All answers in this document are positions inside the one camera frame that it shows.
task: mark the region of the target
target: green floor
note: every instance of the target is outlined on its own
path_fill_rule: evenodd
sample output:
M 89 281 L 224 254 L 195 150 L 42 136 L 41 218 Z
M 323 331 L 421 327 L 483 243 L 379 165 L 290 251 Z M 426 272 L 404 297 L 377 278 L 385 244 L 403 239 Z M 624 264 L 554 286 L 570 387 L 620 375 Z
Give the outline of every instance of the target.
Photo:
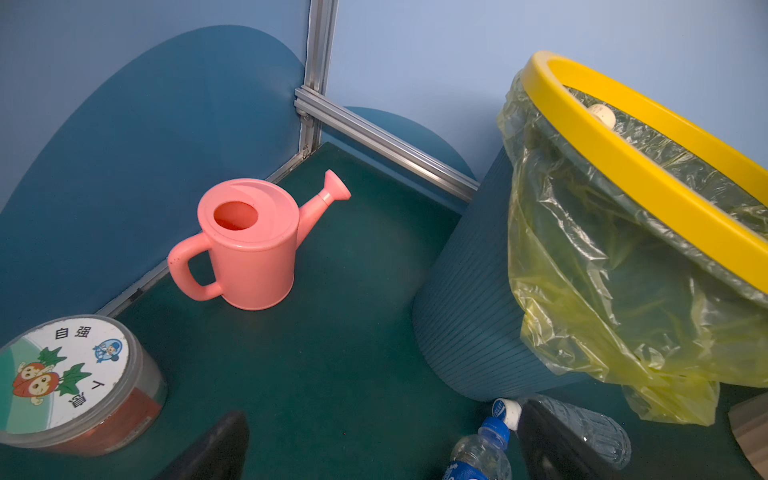
M 225 412 L 251 427 L 244 478 L 439 480 L 454 443 L 488 405 L 461 397 L 424 362 L 412 298 L 458 215 L 326 144 L 281 186 L 301 204 L 332 168 L 353 197 L 331 206 L 299 248 L 296 283 L 263 312 L 198 303 L 164 278 L 118 319 L 169 383 L 156 423 L 128 447 L 73 458 L 0 446 L 0 478 L 151 478 Z M 207 258 L 196 277 L 212 280 Z M 629 478 L 759 478 L 723 413 L 755 389 L 723 387 L 715 426 L 637 419 L 616 386 L 583 382 L 552 395 L 623 421 Z M 526 478 L 515 441 L 513 478 Z

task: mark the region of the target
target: ball in trash can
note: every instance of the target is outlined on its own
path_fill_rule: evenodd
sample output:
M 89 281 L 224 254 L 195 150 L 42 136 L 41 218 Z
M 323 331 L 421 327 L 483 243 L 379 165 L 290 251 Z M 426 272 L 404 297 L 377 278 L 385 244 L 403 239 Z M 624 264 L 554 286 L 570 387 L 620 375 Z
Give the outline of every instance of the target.
M 592 114 L 593 117 L 603 122 L 603 125 L 610 128 L 611 130 L 613 130 L 616 126 L 616 115 L 614 115 L 614 111 L 612 111 L 608 106 L 603 104 L 594 104 L 587 110 Z

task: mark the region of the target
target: cartoon character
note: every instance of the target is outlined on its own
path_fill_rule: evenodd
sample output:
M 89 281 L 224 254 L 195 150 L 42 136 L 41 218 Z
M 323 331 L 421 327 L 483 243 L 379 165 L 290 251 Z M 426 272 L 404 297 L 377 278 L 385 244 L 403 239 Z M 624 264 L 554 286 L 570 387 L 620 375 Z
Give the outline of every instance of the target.
M 40 397 L 55 392 L 58 382 L 58 374 L 45 373 L 17 386 L 13 389 L 13 394 L 20 397 L 29 397 L 32 404 L 40 405 L 43 403 L 43 399 Z
M 13 381 L 14 388 L 26 382 L 27 380 L 31 380 L 36 376 L 42 375 L 43 373 L 50 372 L 53 370 L 53 367 L 53 365 L 45 366 L 42 363 L 37 362 L 30 363 L 29 365 L 27 365 L 26 362 L 21 362 L 18 366 L 18 375 L 16 376 L 16 380 Z
M 27 364 L 22 362 L 18 366 L 18 375 L 13 381 L 13 394 L 22 398 L 29 398 L 32 405 L 39 406 L 43 403 L 43 398 L 53 392 L 59 392 L 59 395 L 69 394 L 77 395 L 80 389 L 77 382 L 91 374 L 82 372 L 84 363 L 72 366 L 64 372 L 63 376 L 54 373 L 52 370 L 56 364 L 67 359 L 65 356 L 58 356 L 61 347 L 51 351 L 45 347 L 38 357 L 39 362 Z
M 106 360 L 112 360 L 117 362 L 120 359 L 118 353 L 123 349 L 123 343 L 120 340 L 109 339 L 101 342 L 94 347 L 94 354 L 96 355 L 96 363 L 101 363 Z

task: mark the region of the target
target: watering can handle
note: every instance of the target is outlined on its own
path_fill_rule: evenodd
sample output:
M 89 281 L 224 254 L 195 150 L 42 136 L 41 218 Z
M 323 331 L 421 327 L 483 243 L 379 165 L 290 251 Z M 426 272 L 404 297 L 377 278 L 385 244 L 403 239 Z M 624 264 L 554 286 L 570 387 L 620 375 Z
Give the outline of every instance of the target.
M 192 277 L 192 272 L 190 272 L 190 259 L 206 250 L 210 250 L 208 236 L 205 233 L 198 233 L 194 237 L 182 240 L 168 254 L 168 269 L 174 282 L 182 292 L 198 302 L 221 295 L 221 285 L 218 282 L 202 286 Z

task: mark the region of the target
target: yellow rim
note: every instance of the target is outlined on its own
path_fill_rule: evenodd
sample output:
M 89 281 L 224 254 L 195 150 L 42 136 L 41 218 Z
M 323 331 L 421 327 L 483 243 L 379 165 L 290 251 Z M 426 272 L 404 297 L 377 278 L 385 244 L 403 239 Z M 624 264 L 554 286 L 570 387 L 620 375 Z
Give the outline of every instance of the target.
M 528 96 L 602 174 L 696 248 L 768 293 L 768 241 L 735 221 L 587 112 L 565 85 L 660 131 L 768 205 L 768 171 L 643 95 L 567 58 L 540 51 L 522 72 Z

